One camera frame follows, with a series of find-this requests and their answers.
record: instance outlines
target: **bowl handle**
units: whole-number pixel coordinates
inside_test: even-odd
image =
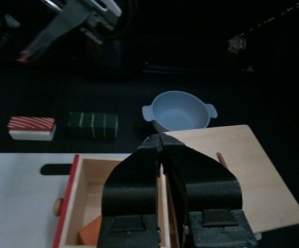
[[[218,117],[218,112],[217,109],[213,105],[207,104],[207,109],[209,109],[209,114],[211,118],[217,118]]]
[[[154,120],[153,106],[144,106],[144,116],[148,121]]]

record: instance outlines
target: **small red object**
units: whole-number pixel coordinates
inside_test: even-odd
[[[53,132],[56,118],[13,116],[9,123],[10,130]]]

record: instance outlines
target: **black table surface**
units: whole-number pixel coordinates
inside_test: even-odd
[[[105,80],[73,70],[0,67],[0,153],[133,153],[156,133],[142,106],[159,93],[182,90],[215,106],[219,116],[210,127],[250,126],[299,202],[299,90],[287,85],[255,75],[140,73]],[[117,113],[117,139],[73,138],[66,128],[72,111]],[[8,123],[14,115],[56,117],[54,140],[12,139]],[[299,247],[299,225],[265,232],[259,247]]]

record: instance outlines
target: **wooden board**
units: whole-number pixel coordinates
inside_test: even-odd
[[[167,132],[215,160],[223,154],[243,195],[251,229],[262,233],[299,224],[299,204],[247,125]]]

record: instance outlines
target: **red and white box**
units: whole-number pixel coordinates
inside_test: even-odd
[[[9,129],[14,140],[53,140],[57,120],[52,117],[13,116]]]

